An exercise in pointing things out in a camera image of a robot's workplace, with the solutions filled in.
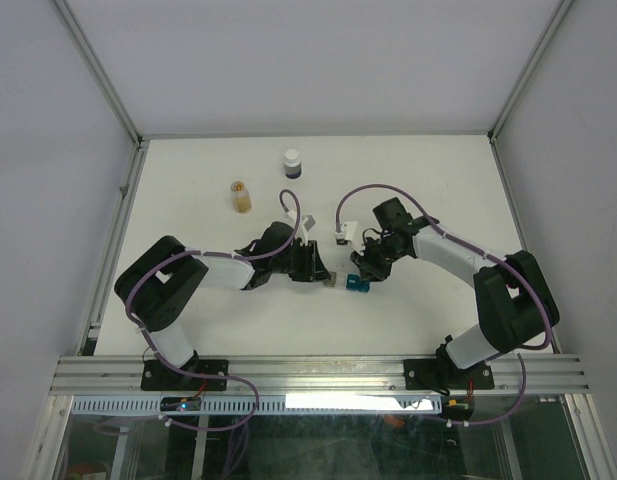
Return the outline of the right aluminium frame post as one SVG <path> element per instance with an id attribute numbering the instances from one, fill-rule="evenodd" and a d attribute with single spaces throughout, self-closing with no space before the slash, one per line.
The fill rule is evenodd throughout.
<path id="1" fill-rule="evenodd" d="M 500 109 L 495 121 L 489 129 L 487 136 L 491 143 L 496 142 L 499 135 L 504 130 L 509 119 L 521 100 L 524 92 L 527 90 L 533 75 L 536 73 L 547 54 L 553 41 L 558 36 L 564 21 L 568 14 L 576 4 L 574 0 L 560 0 L 549 16 L 546 25 L 543 27 L 531 53 L 525 61 L 521 72 L 515 80 L 511 91 L 509 92 L 502 108 Z"/>

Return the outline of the left aluminium frame post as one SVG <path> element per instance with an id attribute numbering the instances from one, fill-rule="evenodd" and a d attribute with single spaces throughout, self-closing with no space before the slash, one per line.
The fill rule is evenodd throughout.
<path id="1" fill-rule="evenodd" d="M 140 146 L 142 134 L 132 120 L 70 3 L 65 0 L 51 0 L 50 5 L 125 135 L 135 147 Z"/>

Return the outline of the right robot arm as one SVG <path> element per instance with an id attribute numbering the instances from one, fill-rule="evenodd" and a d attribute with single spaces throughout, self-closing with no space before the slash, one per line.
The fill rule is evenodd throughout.
<path id="1" fill-rule="evenodd" d="M 447 395 L 468 387 L 487 361 L 528 348 L 538 335 L 551 338 L 560 313 L 530 252 L 490 253 L 448 232 L 434 217 L 413 217 L 397 198 L 373 213 L 380 226 L 377 237 L 363 238 L 350 255 L 362 282 L 387 280 L 393 264 L 410 257 L 445 270 L 475 294 L 476 325 L 446 337 L 433 360 L 407 370 L 409 386 Z"/>

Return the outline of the white cap dark bottle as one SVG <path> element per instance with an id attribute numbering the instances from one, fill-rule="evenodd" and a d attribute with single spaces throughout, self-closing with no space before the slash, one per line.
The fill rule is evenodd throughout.
<path id="1" fill-rule="evenodd" d="M 283 164 L 287 178 L 298 179 L 302 175 L 301 156 L 296 149 L 288 149 L 284 152 Z"/>

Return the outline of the aluminium front rail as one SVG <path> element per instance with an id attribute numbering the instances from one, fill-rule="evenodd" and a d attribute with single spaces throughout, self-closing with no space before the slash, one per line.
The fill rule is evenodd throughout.
<path id="1" fill-rule="evenodd" d="M 425 355 L 368 356 L 206 356 L 202 367 L 218 374 L 214 393 L 262 395 L 286 393 L 427 394 L 431 381 L 421 375 L 432 359 Z M 50 387 L 54 395 L 147 395 L 175 386 L 174 377 L 150 356 L 63 357 Z M 460 396 L 555 396 L 590 391 L 583 364 L 570 354 L 526 352 L 505 355 L 449 383 Z"/>

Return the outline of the aluminium frame post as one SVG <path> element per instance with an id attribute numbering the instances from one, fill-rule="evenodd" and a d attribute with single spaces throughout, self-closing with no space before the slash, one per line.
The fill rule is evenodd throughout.
<path id="1" fill-rule="evenodd" d="M 65 0 L 51 0 L 50 5 L 125 135 L 135 147 L 140 146 L 142 134 L 132 120 L 70 3 Z"/>
<path id="2" fill-rule="evenodd" d="M 536 73 L 547 54 L 553 41 L 558 36 L 564 21 L 568 14 L 576 4 L 574 0 L 560 0 L 549 16 L 546 25 L 543 27 L 531 53 L 525 61 L 521 72 L 515 80 L 511 91 L 509 92 L 502 108 L 500 109 L 495 121 L 489 129 L 487 136 L 491 143 L 496 142 L 499 135 L 504 130 L 509 119 L 521 100 L 524 92 L 527 90 L 533 75 Z"/>

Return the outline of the tan pill box compartment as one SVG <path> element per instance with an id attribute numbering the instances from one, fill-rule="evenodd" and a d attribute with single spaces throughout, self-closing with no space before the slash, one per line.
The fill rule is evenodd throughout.
<path id="1" fill-rule="evenodd" d="M 323 281 L 323 284 L 327 288 L 335 288 L 337 284 L 337 273 L 334 271 L 330 271 L 329 276 Z"/>

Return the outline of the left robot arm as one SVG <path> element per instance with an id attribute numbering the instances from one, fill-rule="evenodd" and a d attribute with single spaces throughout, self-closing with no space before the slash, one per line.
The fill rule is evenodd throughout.
<path id="1" fill-rule="evenodd" d="M 272 223 L 260 238 L 233 254 L 188 250 L 171 235 L 153 244 L 114 285 L 129 319 L 149 349 L 160 355 L 143 361 L 141 389 L 200 394 L 226 390 L 229 363 L 202 359 L 179 316 L 199 289 L 250 291 L 274 274 L 303 283 L 332 279 L 317 242 L 298 238 L 283 222 Z"/>

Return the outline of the teal pill box compartments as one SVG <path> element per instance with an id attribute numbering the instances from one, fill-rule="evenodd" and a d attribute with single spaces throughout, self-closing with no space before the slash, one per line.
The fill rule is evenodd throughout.
<path id="1" fill-rule="evenodd" d="M 348 291 L 368 293 L 370 291 L 370 283 L 363 281 L 359 275 L 348 274 L 346 277 L 345 288 Z"/>

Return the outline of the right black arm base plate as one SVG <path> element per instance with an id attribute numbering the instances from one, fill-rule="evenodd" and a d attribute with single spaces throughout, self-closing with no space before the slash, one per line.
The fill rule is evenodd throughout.
<path id="1" fill-rule="evenodd" d="M 403 373 L 407 390 L 432 390 L 448 395 L 451 390 L 493 390 L 494 376 L 484 362 L 459 369 L 437 358 L 406 359 Z"/>

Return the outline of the amber pill bottle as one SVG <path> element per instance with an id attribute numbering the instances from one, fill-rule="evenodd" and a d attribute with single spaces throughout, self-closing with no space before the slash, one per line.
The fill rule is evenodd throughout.
<path id="1" fill-rule="evenodd" d="M 240 213 L 248 213 L 252 209 L 252 201 L 248 189 L 242 181 L 235 181 L 230 186 L 234 209 Z"/>

